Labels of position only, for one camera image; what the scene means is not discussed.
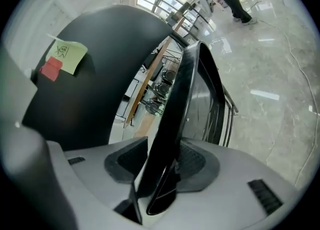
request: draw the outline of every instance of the sticky note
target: sticky note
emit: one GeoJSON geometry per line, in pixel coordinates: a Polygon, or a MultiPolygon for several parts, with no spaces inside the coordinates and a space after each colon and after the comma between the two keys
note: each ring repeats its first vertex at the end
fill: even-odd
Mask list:
{"type": "Polygon", "coordinates": [[[41,67],[40,73],[54,82],[59,75],[59,70],[62,65],[63,63],[61,61],[51,56],[44,66],[41,67]]]}
{"type": "Polygon", "coordinates": [[[51,56],[54,57],[62,62],[62,70],[73,75],[87,51],[88,49],[81,43],[55,38],[55,42],[47,53],[45,60],[48,61],[51,56]]]}

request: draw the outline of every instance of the yellow sticky note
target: yellow sticky note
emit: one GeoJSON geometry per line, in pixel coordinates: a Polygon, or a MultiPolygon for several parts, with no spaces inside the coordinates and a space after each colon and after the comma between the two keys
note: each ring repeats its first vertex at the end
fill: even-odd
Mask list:
{"type": "Polygon", "coordinates": [[[47,53],[45,61],[48,61],[52,56],[62,61],[62,70],[73,75],[87,51],[88,48],[81,43],[56,39],[47,53]]]}

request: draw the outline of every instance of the shoe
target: shoe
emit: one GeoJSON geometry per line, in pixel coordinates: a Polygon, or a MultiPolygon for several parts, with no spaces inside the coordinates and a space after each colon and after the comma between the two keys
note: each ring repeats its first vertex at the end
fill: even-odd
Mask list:
{"type": "Polygon", "coordinates": [[[245,23],[242,23],[244,26],[250,25],[250,24],[255,24],[258,22],[258,19],[256,17],[252,17],[250,21],[247,21],[245,23]]]}
{"type": "Polygon", "coordinates": [[[239,21],[241,21],[241,19],[240,19],[240,18],[233,17],[233,21],[234,21],[234,22],[239,22],[239,21]]]}

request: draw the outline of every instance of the red sticky note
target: red sticky note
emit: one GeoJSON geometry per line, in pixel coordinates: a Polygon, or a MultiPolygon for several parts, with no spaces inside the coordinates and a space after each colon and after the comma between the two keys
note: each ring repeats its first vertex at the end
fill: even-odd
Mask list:
{"type": "Polygon", "coordinates": [[[62,62],[54,57],[50,57],[49,60],[41,67],[40,72],[52,81],[55,81],[59,75],[59,70],[62,67],[62,62]]]}

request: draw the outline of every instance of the glossy floor tile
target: glossy floor tile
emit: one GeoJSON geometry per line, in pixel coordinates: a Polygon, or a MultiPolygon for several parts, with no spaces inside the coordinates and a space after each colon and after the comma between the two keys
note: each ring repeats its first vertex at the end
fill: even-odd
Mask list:
{"type": "Polygon", "coordinates": [[[205,27],[199,35],[209,46],[221,80],[239,109],[229,147],[253,155],[301,188],[319,159],[319,148],[313,149],[317,115],[284,32],[317,102],[318,41],[282,0],[240,1],[248,13],[259,18],[257,24],[235,23],[229,8],[222,11],[216,7],[213,28],[205,27]]]}

